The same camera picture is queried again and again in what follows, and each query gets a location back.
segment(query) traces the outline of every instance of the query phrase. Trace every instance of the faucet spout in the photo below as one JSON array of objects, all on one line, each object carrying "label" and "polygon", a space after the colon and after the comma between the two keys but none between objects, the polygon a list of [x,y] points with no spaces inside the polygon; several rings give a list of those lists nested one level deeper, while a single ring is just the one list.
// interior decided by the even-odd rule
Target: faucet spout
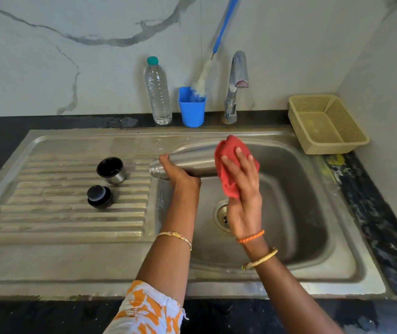
[{"label": "faucet spout", "polygon": [[232,124],[237,121],[235,99],[238,88],[248,88],[247,57],[241,50],[236,51],[232,58],[228,95],[225,100],[224,123]]}]

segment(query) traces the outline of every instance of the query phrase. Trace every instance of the sink drain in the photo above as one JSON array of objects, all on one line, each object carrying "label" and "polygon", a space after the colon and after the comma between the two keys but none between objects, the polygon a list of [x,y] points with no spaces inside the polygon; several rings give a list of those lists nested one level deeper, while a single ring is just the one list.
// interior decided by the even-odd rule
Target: sink drain
[{"label": "sink drain", "polygon": [[214,209],[214,222],[217,227],[227,233],[231,233],[227,219],[228,200],[222,200]]}]

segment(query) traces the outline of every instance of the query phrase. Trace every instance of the black granite countertop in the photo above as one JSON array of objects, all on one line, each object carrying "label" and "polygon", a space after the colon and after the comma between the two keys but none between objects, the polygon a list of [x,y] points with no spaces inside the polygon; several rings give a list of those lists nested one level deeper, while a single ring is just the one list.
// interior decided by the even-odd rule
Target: black granite countertop
[{"label": "black granite countertop", "polygon": [[[203,126],[221,125],[209,112]],[[236,125],[289,124],[285,111],[240,112]],[[151,115],[0,117],[0,168],[30,129],[156,127]],[[182,126],[174,114],[170,126]],[[397,220],[354,153],[327,156],[389,285],[397,295]],[[397,300],[318,299],[346,333],[397,333]],[[102,333],[121,300],[0,301],[0,333]],[[284,333],[268,300],[186,300],[182,333]]]}]

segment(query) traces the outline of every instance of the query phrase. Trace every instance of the blue brush handle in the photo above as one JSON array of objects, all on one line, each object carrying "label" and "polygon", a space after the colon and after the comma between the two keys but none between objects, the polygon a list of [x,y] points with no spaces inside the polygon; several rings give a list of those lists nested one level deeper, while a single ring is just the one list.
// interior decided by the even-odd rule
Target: blue brush handle
[{"label": "blue brush handle", "polygon": [[224,34],[225,28],[231,18],[232,12],[234,11],[235,6],[237,5],[238,0],[229,0],[228,12],[225,16],[224,25],[222,29],[220,29],[220,34],[218,34],[217,40],[215,40],[214,48],[212,49],[212,53],[215,54],[217,52],[218,46],[220,45],[220,41],[222,40],[222,36]]}]

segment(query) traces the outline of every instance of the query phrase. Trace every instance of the gold bangle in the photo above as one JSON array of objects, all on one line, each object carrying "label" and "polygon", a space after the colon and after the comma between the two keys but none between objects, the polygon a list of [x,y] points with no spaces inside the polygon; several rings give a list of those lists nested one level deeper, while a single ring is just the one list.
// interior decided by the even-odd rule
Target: gold bangle
[{"label": "gold bangle", "polygon": [[192,251],[192,244],[191,244],[191,242],[190,242],[188,239],[186,239],[185,236],[182,236],[182,235],[181,235],[180,233],[178,233],[178,232],[172,232],[172,231],[160,232],[155,238],[157,239],[158,236],[174,236],[174,237],[177,237],[177,238],[179,238],[179,239],[181,239],[181,240],[184,240],[184,241],[186,241],[186,242],[189,244],[189,247],[191,248],[191,251]]},{"label": "gold bangle", "polygon": [[279,250],[277,248],[273,248],[273,251],[271,253],[268,253],[266,256],[263,258],[260,258],[259,260],[255,262],[250,262],[248,264],[245,264],[242,266],[242,271],[246,271],[247,269],[252,269],[253,267],[256,267],[257,265],[262,264],[264,261],[267,261],[269,258],[273,257]]}]

